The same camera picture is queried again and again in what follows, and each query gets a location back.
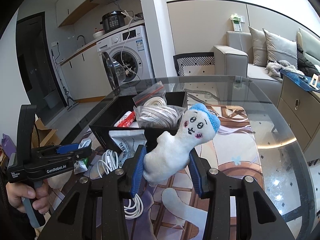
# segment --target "metal screw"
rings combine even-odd
[[[212,174],[212,175],[216,175],[216,174],[218,174],[218,170],[216,169],[216,168],[211,168],[210,170],[209,170],[209,172],[210,172],[210,174]]]
[[[79,179],[79,182],[80,183],[86,183],[86,182],[88,182],[88,178],[87,177],[81,177],[80,179]]]
[[[247,182],[253,182],[253,177],[251,177],[251,176],[245,176],[245,178],[244,178]]]
[[[124,173],[124,170],[123,169],[116,169],[115,170],[115,174],[117,174],[117,175],[121,175],[121,174],[123,174]]]

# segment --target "glass table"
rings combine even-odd
[[[79,142],[87,133],[88,125],[115,97],[136,95],[160,80],[166,91],[185,91],[188,106],[200,102],[222,116],[221,125],[226,127],[226,131],[218,133],[209,144],[199,146],[196,149],[198,154],[207,158],[212,167],[229,176],[253,176],[274,203],[295,238],[306,239],[316,218],[315,193],[307,163],[281,114],[247,78],[183,76],[131,82],[115,89],[98,103],[79,120],[61,144]],[[173,216],[171,212],[167,212],[168,205],[163,204],[164,192],[167,193],[167,188],[172,187],[184,204],[205,211],[208,203],[197,199],[192,186],[190,187],[190,180],[187,180],[188,170],[181,171],[157,189],[150,189],[153,191],[153,201],[158,205],[149,206],[153,239],[202,239],[200,226],[195,226],[186,218]],[[235,239],[235,228],[232,228],[235,227],[235,202],[230,199],[230,203],[230,239]],[[133,234],[133,225],[128,224],[128,231],[129,235]]]

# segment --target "red and white package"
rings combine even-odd
[[[114,125],[114,127],[129,127],[135,119],[134,111],[126,112]]]

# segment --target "human hand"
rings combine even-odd
[[[25,197],[30,199],[37,198],[37,200],[33,202],[32,206],[35,210],[38,210],[40,214],[48,212],[49,194],[47,180],[44,180],[42,186],[36,190],[21,182],[7,183],[6,189],[10,205],[18,211],[22,213],[26,212],[21,201],[21,197]]]

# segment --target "plush toy's face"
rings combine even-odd
[[[185,112],[179,130],[190,140],[195,140],[197,145],[208,142],[216,135],[208,115],[203,111],[190,109]]]

